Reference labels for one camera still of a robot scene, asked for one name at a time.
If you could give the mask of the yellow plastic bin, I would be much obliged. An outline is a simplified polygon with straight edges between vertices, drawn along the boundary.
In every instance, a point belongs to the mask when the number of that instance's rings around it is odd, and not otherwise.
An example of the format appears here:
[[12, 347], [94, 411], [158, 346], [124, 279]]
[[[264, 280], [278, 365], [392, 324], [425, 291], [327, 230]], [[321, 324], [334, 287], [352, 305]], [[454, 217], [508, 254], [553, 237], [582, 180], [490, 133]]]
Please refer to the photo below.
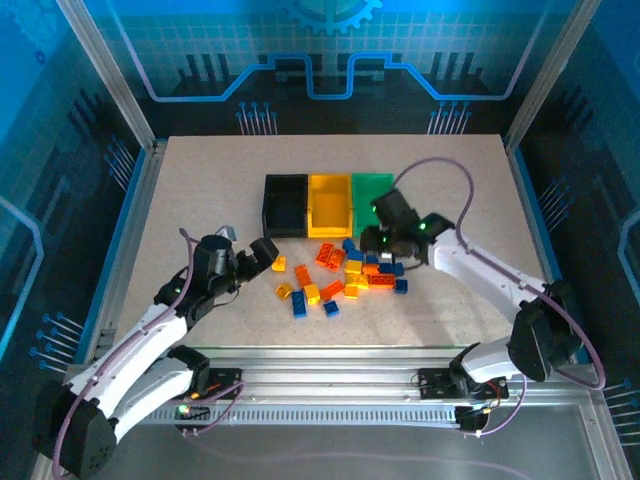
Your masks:
[[311, 174], [307, 193], [307, 236], [348, 238], [353, 234], [352, 182], [348, 174]]

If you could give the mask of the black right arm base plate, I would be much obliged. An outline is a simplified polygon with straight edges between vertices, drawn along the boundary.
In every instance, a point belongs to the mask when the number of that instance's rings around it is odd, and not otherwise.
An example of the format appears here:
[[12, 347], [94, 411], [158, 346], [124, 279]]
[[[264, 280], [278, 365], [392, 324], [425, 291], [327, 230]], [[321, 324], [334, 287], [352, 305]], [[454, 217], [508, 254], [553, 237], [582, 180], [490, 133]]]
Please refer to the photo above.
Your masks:
[[478, 383], [448, 368], [423, 368], [417, 371], [415, 385], [422, 400], [503, 400], [510, 397], [504, 377]]

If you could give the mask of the small controller board green light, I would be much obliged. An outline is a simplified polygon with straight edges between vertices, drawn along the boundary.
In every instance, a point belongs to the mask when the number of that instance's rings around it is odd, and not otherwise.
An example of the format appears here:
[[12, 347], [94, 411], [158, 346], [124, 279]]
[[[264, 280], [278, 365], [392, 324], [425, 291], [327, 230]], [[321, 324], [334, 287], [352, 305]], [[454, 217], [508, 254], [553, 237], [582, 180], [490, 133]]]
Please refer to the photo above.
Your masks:
[[210, 409], [206, 406], [180, 404], [175, 409], [177, 422], [206, 422], [211, 418]]

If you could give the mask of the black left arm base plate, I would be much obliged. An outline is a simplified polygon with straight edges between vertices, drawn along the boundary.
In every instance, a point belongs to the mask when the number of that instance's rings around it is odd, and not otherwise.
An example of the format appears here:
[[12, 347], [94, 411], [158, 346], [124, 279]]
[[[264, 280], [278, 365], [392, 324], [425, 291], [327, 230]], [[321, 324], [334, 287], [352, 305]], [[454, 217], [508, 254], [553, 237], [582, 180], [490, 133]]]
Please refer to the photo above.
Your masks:
[[240, 368], [211, 368], [205, 398], [234, 400], [240, 392], [236, 384], [242, 380], [242, 374]]

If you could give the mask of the green plastic bin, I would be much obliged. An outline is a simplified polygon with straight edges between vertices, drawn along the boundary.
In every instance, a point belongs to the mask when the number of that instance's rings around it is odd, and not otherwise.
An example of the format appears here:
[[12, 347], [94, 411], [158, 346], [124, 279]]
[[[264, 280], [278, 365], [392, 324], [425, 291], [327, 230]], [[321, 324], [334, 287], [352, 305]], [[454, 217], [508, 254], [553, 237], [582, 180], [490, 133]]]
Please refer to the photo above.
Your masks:
[[359, 237], [366, 227], [378, 224], [372, 201], [390, 190], [394, 182], [394, 175], [392, 173], [353, 173], [351, 182], [354, 213], [353, 236]]

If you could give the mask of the aluminium extrusion rail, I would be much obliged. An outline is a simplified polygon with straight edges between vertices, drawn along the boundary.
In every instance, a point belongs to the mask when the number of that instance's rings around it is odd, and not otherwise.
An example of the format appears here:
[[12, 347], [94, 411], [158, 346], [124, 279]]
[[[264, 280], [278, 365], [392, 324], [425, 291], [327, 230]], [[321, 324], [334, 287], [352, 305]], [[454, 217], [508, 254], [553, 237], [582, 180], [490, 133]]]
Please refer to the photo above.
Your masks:
[[417, 404], [414, 374], [443, 368], [460, 346], [200, 347], [218, 368], [239, 368], [242, 400], [257, 405]]

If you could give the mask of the black plastic bin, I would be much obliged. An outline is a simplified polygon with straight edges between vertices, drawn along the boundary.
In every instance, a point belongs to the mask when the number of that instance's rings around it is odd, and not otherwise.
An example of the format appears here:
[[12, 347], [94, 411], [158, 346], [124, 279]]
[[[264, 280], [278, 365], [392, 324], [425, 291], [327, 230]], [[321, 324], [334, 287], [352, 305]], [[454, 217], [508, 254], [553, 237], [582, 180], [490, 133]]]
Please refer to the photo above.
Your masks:
[[307, 206], [307, 174], [267, 174], [261, 212], [263, 235], [306, 238]]

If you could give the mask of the aluminium table side rail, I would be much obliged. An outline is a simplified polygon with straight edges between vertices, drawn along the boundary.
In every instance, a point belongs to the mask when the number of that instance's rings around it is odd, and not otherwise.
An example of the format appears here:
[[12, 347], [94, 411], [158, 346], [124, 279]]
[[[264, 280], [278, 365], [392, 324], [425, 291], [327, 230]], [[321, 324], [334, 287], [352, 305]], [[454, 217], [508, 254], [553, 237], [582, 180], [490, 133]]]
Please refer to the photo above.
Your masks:
[[141, 152], [122, 204], [74, 361], [94, 358], [101, 332], [118, 325], [168, 141]]

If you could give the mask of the aluminium frame post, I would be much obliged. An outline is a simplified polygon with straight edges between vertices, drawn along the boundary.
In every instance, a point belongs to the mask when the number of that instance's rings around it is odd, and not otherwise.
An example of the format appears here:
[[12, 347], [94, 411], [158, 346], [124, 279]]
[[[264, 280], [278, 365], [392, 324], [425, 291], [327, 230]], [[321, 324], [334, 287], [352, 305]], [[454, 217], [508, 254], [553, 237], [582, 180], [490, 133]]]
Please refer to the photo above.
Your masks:
[[602, 0], [576, 0], [530, 90], [505, 136], [505, 152], [512, 155], [531, 127], [552, 87], [591, 23]]
[[156, 136], [83, 0], [55, 0], [139, 145], [153, 152]]

